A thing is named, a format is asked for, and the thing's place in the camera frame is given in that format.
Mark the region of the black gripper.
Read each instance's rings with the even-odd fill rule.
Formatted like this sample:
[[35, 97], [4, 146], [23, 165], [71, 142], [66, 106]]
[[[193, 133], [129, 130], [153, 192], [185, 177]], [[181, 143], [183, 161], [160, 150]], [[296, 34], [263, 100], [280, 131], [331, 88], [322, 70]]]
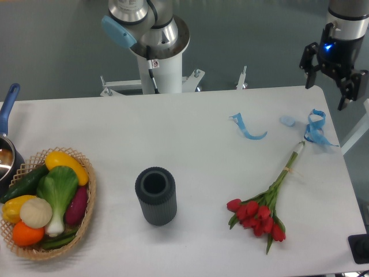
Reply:
[[[327, 23], [323, 29], [321, 42], [313, 42], [306, 46], [299, 67], [306, 75], [305, 89], [315, 85], [317, 72], [321, 72], [338, 82], [341, 99], [337, 110], [341, 111], [350, 101], [364, 96], [368, 84], [368, 70], [355, 70], [355, 61], [364, 37], [354, 40], [334, 38], [334, 24]], [[318, 65], [313, 65], [317, 55]]]

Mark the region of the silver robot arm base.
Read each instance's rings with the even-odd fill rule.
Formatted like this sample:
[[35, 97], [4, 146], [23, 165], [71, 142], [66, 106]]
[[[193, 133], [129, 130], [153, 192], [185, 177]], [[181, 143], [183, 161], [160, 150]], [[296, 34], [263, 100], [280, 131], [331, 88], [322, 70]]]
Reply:
[[101, 25], [118, 46], [146, 59], [172, 58], [190, 40], [188, 26], [173, 14], [172, 1], [109, 1]]

